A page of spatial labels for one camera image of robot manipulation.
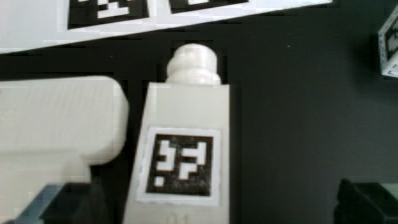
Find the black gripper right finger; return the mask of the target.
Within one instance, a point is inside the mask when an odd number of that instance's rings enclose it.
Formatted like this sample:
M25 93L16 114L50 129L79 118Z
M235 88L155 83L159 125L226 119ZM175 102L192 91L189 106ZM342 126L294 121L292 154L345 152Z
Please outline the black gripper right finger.
M336 224L398 224L398 183L342 180Z

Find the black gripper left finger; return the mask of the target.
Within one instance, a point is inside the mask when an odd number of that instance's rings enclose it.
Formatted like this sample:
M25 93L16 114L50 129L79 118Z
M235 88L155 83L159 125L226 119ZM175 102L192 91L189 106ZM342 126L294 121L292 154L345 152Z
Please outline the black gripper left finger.
M111 224L102 186L48 184L11 224Z

